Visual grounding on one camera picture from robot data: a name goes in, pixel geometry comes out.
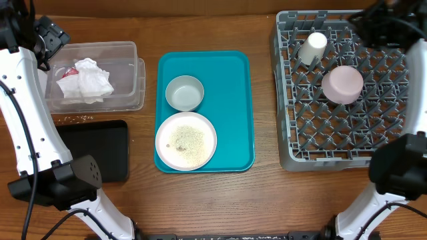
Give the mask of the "red foil wrapper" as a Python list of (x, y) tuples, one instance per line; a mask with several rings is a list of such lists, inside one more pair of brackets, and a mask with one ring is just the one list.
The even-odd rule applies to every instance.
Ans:
[(66, 70), (66, 72), (63, 74), (62, 78), (65, 78), (65, 77), (70, 76), (70, 75), (77, 75), (78, 73), (79, 73), (79, 71), (76, 68), (74, 68), (74, 67), (68, 68)]

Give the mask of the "white napkin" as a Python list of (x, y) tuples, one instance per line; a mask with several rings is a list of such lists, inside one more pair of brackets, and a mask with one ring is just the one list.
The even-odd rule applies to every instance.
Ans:
[(85, 58), (75, 63), (78, 86), (84, 97), (111, 95), (114, 88), (109, 82), (109, 72), (97, 66), (97, 62)]
[(96, 102), (103, 102), (103, 99), (89, 99), (84, 100), (83, 95), (81, 94), (78, 75), (68, 75), (57, 81), (58, 86), (63, 92), (64, 100), (61, 101), (64, 105), (76, 104), (76, 103), (86, 103), (92, 104)]

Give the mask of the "grey bowl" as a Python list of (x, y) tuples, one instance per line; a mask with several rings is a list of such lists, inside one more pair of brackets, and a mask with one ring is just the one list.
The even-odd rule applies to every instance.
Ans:
[(193, 111), (203, 101), (204, 93), (204, 87), (197, 78), (181, 75), (168, 83), (165, 98), (178, 111)]

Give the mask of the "white paper cup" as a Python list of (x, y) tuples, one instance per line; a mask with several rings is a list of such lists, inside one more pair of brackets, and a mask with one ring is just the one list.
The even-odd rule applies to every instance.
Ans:
[(319, 63), (322, 60), (327, 43), (328, 40), (323, 33), (311, 33), (298, 50), (298, 57), (305, 65), (311, 65), (315, 58), (317, 59), (316, 63)]

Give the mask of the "grey dishwasher rack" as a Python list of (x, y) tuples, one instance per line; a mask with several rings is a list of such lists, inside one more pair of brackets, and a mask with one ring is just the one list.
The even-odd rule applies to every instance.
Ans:
[[(367, 167), (373, 152), (399, 138), (408, 98), (408, 70), (401, 50), (363, 46), (348, 22), (349, 10), (281, 11), (270, 35), (276, 81), (281, 166), (288, 171), (340, 171)], [(328, 43), (322, 60), (305, 65), (298, 50), (311, 33)], [(362, 92), (348, 105), (329, 101), (325, 74), (347, 65), (363, 77)]]

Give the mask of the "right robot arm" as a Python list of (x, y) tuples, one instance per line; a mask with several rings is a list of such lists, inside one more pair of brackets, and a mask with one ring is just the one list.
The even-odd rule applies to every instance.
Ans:
[(402, 134), (375, 150), (370, 183), (318, 239), (379, 239), (375, 228), (397, 208), (426, 194), (426, 0), (377, 1), (348, 18), (365, 47), (401, 49), (409, 71)]

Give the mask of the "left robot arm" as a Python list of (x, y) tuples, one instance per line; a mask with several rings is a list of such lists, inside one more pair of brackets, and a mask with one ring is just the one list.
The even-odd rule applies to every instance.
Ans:
[(100, 239), (141, 239), (103, 192), (95, 159), (72, 157), (44, 99), (38, 72), (69, 40), (50, 18), (36, 18), (33, 2), (1, 2), (1, 112), (19, 174), (9, 192), (29, 208), (54, 206), (80, 218)]

